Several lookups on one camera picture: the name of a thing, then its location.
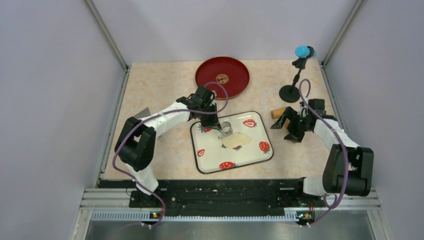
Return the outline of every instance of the black round base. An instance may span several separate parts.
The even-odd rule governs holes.
[[[290,89],[292,89],[291,85],[285,85],[279,90],[279,97],[286,103],[295,103],[299,101],[301,96],[299,95],[299,89],[297,87],[293,88],[293,91],[290,92]]]

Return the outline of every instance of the strawberry illustration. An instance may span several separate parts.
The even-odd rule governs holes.
[[[233,147],[232,149],[234,149],[234,150],[236,150],[238,152],[241,148],[242,148],[242,146],[241,145],[238,145],[236,147]]]
[[[208,128],[208,127],[203,127],[203,126],[198,126],[199,130],[201,131],[202,134],[205,134],[207,132],[209,132],[210,130],[212,130],[212,128]]]
[[[203,156],[203,154],[205,154],[205,150],[204,149],[200,149],[199,151],[197,151],[197,155],[199,157]]]
[[[248,126],[249,128],[256,128],[256,126],[258,125],[253,119],[247,119],[243,122],[243,124]]]
[[[263,154],[268,154],[268,152],[271,151],[271,146],[266,141],[261,141],[259,143],[259,148],[260,150],[262,150]]]
[[[236,163],[235,162],[226,161],[226,162],[221,163],[219,165],[219,168],[222,169],[222,170],[224,170],[224,169],[233,168],[235,166],[236,166]]]

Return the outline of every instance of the round red tray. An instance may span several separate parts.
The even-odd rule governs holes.
[[[228,97],[235,98],[241,94],[249,83],[249,71],[239,60],[227,56],[214,57],[202,63],[195,75],[197,86],[204,86],[209,82],[221,84],[228,93]],[[217,100],[225,100],[224,91],[215,84],[207,89],[216,92]]]

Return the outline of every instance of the strawberry print tray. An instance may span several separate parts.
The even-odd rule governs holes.
[[[274,151],[261,115],[255,111],[223,116],[219,122],[229,122],[230,136],[201,123],[191,125],[191,140],[199,172],[210,174],[222,170],[270,160]]]

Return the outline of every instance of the table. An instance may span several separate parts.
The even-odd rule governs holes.
[[[286,103],[278,95],[279,89],[291,84],[298,69],[292,66],[293,59],[242,60],[250,74],[250,82],[245,91],[230,99],[227,108],[219,116],[247,111],[256,111],[263,123],[274,150],[272,159],[216,173],[203,174],[196,168],[190,126],[197,120],[182,123],[157,139],[152,168],[157,179],[291,179],[322,175],[329,151],[321,139],[307,132],[302,143],[284,140],[286,129],[269,127],[275,122],[271,110],[291,106],[299,109],[299,103]],[[127,118],[134,116],[146,107],[150,113],[161,111],[179,97],[188,97],[197,89],[195,73],[202,61],[148,62],[133,63],[126,85],[122,106],[112,140],[108,163],[103,179],[129,179],[112,167],[114,147]],[[328,115],[334,115],[329,94],[317,59],[310,59],[300,79],[311,81],[309,98],[325,100]],[[217,101],[218,109],[225,101]],[[126,166],[117,159],[117,166]]]

